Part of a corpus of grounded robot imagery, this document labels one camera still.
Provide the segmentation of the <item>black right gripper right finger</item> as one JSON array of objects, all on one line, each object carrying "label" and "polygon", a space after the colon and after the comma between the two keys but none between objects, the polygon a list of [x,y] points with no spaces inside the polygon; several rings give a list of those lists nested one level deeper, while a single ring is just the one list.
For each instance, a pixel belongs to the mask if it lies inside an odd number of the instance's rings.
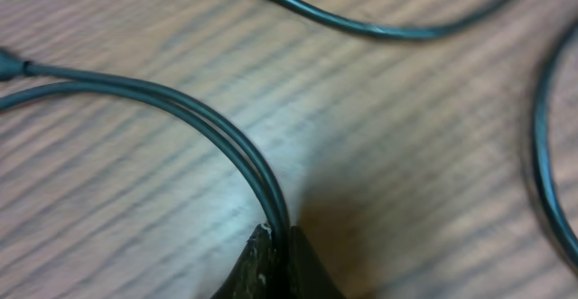
[{"label": "black right gripper right finger", "polygon": [[295,299],[346,299],[298,226],[290,228],[287,274]]}]

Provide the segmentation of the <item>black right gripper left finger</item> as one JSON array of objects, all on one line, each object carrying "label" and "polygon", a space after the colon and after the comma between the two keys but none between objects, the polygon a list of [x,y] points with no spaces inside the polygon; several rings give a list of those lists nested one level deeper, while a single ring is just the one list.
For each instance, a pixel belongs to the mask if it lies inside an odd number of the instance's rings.
[{"label": "black right gripper left finger", "polygon": [[278,264],[273,230],[266,223],[258,224],[211,299],[266,299]]}]

